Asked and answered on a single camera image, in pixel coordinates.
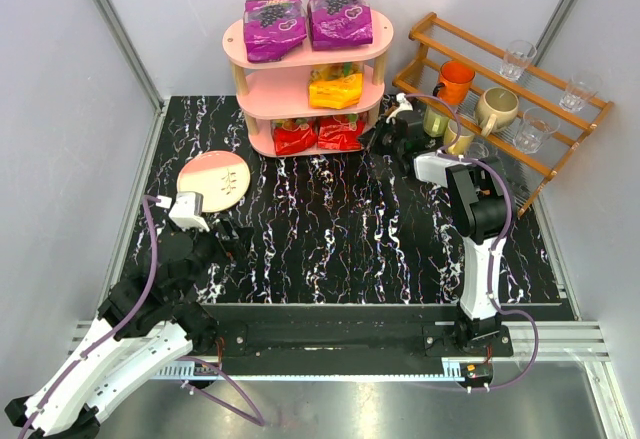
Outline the red candy bag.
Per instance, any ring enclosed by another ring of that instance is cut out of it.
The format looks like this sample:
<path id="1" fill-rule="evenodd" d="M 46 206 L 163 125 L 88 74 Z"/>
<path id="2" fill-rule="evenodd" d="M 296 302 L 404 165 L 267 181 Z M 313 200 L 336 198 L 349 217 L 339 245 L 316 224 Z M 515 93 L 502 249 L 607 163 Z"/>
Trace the red candy bag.
<path id="1" fill-rule="evenodd" d="M 364 132 L 366 121 L 358 114 L 323 116 L 317 120 L 317 146 L 334 151 L 358 151 L 359 136 Z"/>
<path id="2" fill-rule="evenodd" d="M 294 155 L 314 146 L 318 139 L 315 123 L 313 117 L 273 121 L 271 135 L 276 155 Z"/>

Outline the orange candy bag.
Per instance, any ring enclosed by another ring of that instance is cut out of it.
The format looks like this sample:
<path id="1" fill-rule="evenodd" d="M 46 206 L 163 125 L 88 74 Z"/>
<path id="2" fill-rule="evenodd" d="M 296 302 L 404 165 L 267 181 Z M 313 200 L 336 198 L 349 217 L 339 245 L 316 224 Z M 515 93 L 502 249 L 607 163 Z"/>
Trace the orange candy bag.
<path id="1" fill-rule="evenodd" d="M 335 110 L 354 106 L 361 98 L 363 84 L 364 65 L 361 62 L 314 65 L 308 84 L 309 105 Z"/>

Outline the purple candy bag front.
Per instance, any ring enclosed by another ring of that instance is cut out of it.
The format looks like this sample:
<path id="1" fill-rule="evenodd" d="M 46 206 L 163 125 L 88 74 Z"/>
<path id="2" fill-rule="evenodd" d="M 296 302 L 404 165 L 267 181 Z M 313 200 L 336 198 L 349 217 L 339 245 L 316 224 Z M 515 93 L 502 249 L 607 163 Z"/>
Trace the purple candy bag front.
<path id="1" fill-rule="evenodd" d="M 308 0 L 307 16 L 314 50 L 351 48 L 373 43 L 368 0 Z"/>

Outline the purple candy bag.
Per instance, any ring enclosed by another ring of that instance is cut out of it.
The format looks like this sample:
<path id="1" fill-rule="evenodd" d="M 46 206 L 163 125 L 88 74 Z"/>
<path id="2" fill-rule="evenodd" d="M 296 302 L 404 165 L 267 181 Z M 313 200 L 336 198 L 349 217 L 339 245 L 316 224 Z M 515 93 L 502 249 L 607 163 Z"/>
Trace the purple candy bag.
<path id="1" fill-rule="evenodd" d="M 281 60 L 307 38 L 302 0 L 246 0 L 243 40 L 250 63 Z"/>
<path id="2" fill-rule="evenodd" d="M 314 50 L 351 48 L 373 43 L 368 0 L 308 0 L 307 16 Z"/>

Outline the purple candy bag back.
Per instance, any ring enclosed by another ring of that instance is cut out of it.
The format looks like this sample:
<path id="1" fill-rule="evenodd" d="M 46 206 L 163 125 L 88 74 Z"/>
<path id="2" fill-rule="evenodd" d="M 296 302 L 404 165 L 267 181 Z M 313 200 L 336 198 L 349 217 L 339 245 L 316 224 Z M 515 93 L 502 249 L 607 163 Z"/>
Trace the purple candy bag back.
<path id="1" fill-rule="evenodd" d="M 243 40 L 250 63 L 281 60 L 307 38 L 302 0 L 246 0 Z"/>

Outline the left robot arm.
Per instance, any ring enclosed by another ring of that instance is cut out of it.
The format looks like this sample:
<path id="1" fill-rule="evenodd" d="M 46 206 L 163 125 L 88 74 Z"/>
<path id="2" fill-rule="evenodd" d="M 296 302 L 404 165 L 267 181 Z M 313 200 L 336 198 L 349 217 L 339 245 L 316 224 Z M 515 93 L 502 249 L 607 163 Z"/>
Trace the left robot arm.
<path id="1" fill-rule="evenodd" d="M 170 226 L 151 235 L 146 261 L 111 289 L 89 330 L 36 393 L 5 407 L 25 438 L 94 438 L 110 413 L 169 363 L 222 351 L 219 323 L 198 301 L 214 265 L 242 267 L 250 227 L 217 220 L 209 231 Z"/>

